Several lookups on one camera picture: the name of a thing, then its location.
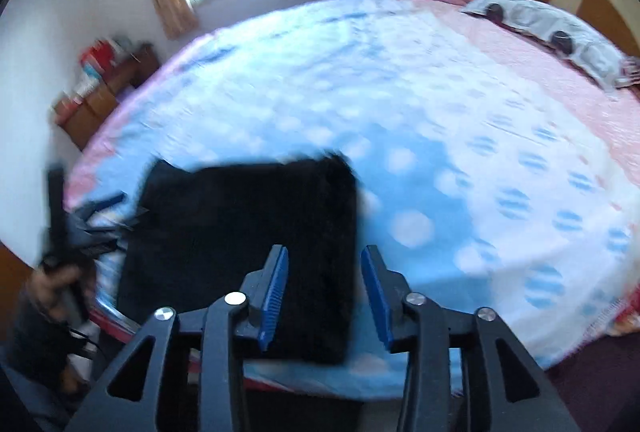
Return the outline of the left forearm dark sleeve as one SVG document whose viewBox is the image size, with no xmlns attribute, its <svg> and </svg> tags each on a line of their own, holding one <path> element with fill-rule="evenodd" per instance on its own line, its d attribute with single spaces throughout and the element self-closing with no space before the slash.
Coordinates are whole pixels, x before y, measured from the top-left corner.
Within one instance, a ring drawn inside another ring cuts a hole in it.
<svg viewBox="0 0 640 432">
<path fill-rule="evenodd" d="M 74 338 L 66 322 L 54 320 L 24 293 L 18 304 L 8 342 L 1 347 L 2 386 L 37 418 L 70 420 L 88 393 L 64 386 Z"/>
</svg>

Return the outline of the left hand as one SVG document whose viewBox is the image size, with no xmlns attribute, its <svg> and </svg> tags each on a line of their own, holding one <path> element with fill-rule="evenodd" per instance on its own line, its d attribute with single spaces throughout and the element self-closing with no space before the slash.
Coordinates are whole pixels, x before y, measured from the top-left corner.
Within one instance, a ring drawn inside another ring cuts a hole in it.
<svg viewBox="0 0 640 432">
<path fill-rule="evenodd" d="M 77 265 L 46 273 L 41 267 L 32 272 L 26 282 L 26 292 L 32 303 L 55 322 L 70 322 L 70 312 L 63 302 L 63 292 L 79 282 L 85 302 L 91 306 L 96 300 L 96 267 L 83 270 Z"/>
</svg>

